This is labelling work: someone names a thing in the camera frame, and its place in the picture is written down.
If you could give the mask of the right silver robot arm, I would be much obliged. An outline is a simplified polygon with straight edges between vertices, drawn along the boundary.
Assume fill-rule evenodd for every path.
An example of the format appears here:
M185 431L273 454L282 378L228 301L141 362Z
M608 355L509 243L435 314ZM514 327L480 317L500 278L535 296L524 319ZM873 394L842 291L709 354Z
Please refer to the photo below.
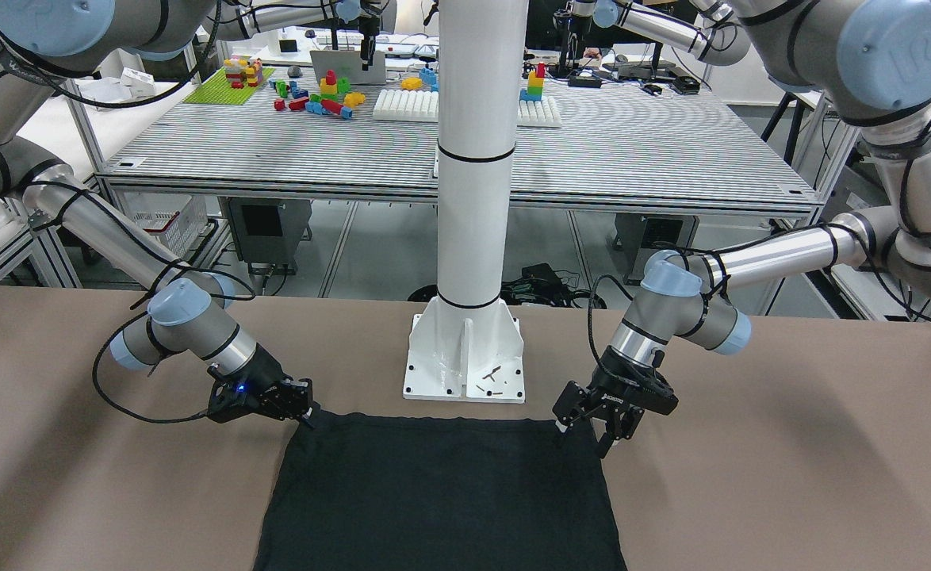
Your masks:
M132 276L145 311L113 333L99 357L153 370L196 355L214 383L201 418L249 413L307 425L312 384L293 378L227 312L225 274L184 263L75 178L73 169L20 137L57 88L95 71L118 48L169 53L202 25L218 25L221 1L0 1L0 198L13 197L44 225L60 225Z

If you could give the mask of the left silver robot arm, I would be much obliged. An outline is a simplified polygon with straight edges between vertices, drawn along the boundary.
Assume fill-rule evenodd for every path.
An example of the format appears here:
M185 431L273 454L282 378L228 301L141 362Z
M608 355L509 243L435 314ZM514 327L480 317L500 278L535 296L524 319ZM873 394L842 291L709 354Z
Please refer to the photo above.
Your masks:
M931 302L931 1L697 1L704 25L666 22L640 2L576 2L571 13L671 44L711 65L748 48L785 93L822 94L850 127L816 169L808 225L730 248L657 247L588 386L570 382L553 407L557 429L598 419L603 458L647 412L678 397L659 373L672 339L719 354L741 351L749 316L729 291L836 265L890 274Z

